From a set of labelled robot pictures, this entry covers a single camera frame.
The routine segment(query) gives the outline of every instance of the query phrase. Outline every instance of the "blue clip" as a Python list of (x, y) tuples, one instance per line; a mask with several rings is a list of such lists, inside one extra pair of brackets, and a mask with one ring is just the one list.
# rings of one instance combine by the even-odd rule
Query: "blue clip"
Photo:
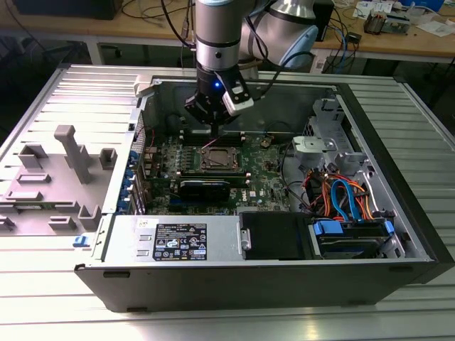
[(362, 222), (363, 219), (360, 216), (357, 206), (355, 206), (355, 198), (354, 198), (353, 189), (350, 187), (350, 185), (348, 184), (348, 181), (346, 181), (346, 180), (336, 180), (332, 183), (331, 198), (332, 198), (332, 204), (335, 207), (335, 210), (337, 210), (338, 213), (340, 213), (340, 215), (343, 216), (343, 219), (345, 222), (349, 221), (348, 215), (340, 208), (340, 205), (336, 202), (336, 188), (339, 183), (344, 185), (344, 187), (346, 187), (346, 191), (348, 192), (349, 207), (350, 207), (350, 212), (353, 215), (353, 219), (358, 220), (359, 222)]
[(389, 232), (390, 235), (394, 234), (395, 228), (393, 227), (392, 222), (386, 221), (384, 223), (385, 228), (387, 229), (387, 232)]
[(131, 186), (132, 182), (128, 179), (123, 179), (123, 182), (122, 182), (122, 188), (128, 188), (129, 186)]
[(136, 153), (135, 151), (130, 151), (129, 152), (129, 159), (130, 159), (131, 162), (136, 163), (137, 161), (139, 161), (139, 154)]
[(123, 210), (127, 209), (128, 205), (129, 205), (129, 202), (126, 202), (124, 200), (117, 201), (117, 207), (119, 207), (119, 208), (121, 208)]
[(134, 176), (134, 172), (131, 169), (125, 170), (125, 178), (132, 178)]
[(321, 234), (344, 234), (341, 223), (335, 220), (319, 220), (316, 224), (313, 224), (313, 228), (316, 236)]
[(316, 234), (316, 236), (320, 236), (321, 234), (323, 234), (323, 230), (322, 230), (322, 226), (321, 226), (320, 222), (313, 224), (313, 228), (314, 228), (314, 233)]
[(77, 236), (74, 239), (73, 247), (90, 247), (89, 241), (87, 236)]
[(120, 190), (120, 199), (125, 199), (129, 195), (127, 190)]

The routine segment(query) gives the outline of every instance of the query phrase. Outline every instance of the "desk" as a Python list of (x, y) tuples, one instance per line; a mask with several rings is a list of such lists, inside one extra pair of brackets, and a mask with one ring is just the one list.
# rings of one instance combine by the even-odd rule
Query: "desk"
[[(353, 18), (354, 9), (338, 10), (342, 22), (350, 32), (361, 34), (362, 40), (356, 56), (359, 58), (375, 58), (386, 60), (405, 60), (411, 62), (450, 63), (455, 57), (455, 34), (437, 37), (412, 26), (407, 35), (382, 33), (378, 36), (363, 32), (364, 20)], [(443, 6), (440, 14), (455, 16), (455, 8)], [(323, 42), (314, 44), (316, 55), (313, 71), (320, 72), (317, 67), (325, 62), (330, 55), (335, 55), (340, 48), (340, 42), (335, 37), (334, 30), (328, 30)]]
[[(159, 0), (148, 0), (150, 6), (158, 6)], [(186, 0), (175, 0), (169, 11), (184, 7)], [(87, 44), (93, 64), (103, 64), (100, 43), (126, 43), (139, 45), (180, 46), (165, 20), (161, 24), (151, 24), (146, 21), (130, 18), (119, 13), (114, 20), (101, 21), (88, 18), (59, 18), (51, 16), (22, 16), (17, 13), (18, 20), (30, 30), (37, 39), (76, 40)], [(137, 6), (128, 7), (128, 13), (138, 15)], [(455, 35), (443, 38), (411, 27), (407, 36), (381, 34), (372, 36), (363, 32), (363, 20), (352, 20), (353, 9), (339, 10), (342, 21), (350, 31), (361, 34), (362, 41), (357, 52), (359, 58), (377, 58), (388, 60), (407, 60), (416, 62), (450, 63), (455, 56)], [(157, 8), (149, 12), (160, 14)], [(454, 15), (455, 9), (444, 6), (444, 15)], [(171, 14), (174, 25), (179, 28), (183, 22), (185, 11)], [(3, 1), (0, 1), (0, 34), (3, 36), (27, 36), (12, 19)], [(330, 55), (335, 55), (340, 43), (335, 32), (329, 30), (323, 42), (314, 44), (312, 52), (316, 55), (313, 72), (321, 72), (323, 63)]]

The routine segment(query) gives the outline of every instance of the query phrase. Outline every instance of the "side panel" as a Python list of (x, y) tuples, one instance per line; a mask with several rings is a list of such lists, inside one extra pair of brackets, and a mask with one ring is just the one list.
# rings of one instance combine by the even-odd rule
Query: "side panel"
[(431, 272), (425, 276), (416, 278), (414, 281), (414, 283), (427, 283), (452, 268), (454, 266), (454, 259), (444, 246), (443, 241), (437, 234), (437, 231), (425, 214), (425, 211), (422, 209), (422, 206), (414, 193), (411, 191), (411, 188), (407, 184), (402, 173), (393, 161), (392, 156), (387, 152), (384, 143), (381, 141), (378, 133), (366, 116), (358, 100), (355, 98), (350, 87), (342, 84), (339, 85), (338, 88), (354, 123), (360, 130), (361, 135), (365, 137), (367, 147), (370, 149), (370, 152), (378, 163), (382, 174), (387, 179), (406, 218), (409, 220), (413, 230), (419, 237), (425, 251), (438, 263), (437, 267), (432, 269)]
[(126, 312), (375, 304), (431, 267), (374, 264), (106, 271), (81, 265), (75, 273), (109, 310)]

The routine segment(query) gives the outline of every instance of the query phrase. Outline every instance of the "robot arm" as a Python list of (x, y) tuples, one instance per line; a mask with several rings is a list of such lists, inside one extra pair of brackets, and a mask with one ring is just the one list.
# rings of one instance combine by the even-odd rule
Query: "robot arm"
[[(230, 123), (254, 102), (238, 67), (239, 59), (264, 59), (255, 35), (268, 47), (268, 60), (282, 65), (290, 55), (309, 51), (316, 40), (314, 0), (196, 0), (197, 90), (186, 109), (201, 123), (218, 127)], [(295, 57), (286, 67), (306, 63)]]

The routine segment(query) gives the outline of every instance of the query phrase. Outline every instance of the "warning label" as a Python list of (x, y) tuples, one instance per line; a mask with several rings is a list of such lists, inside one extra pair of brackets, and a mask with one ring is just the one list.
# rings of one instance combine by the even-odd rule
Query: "warning label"
[(207, 224), (157, 224), (154, 259), (207, 260)]

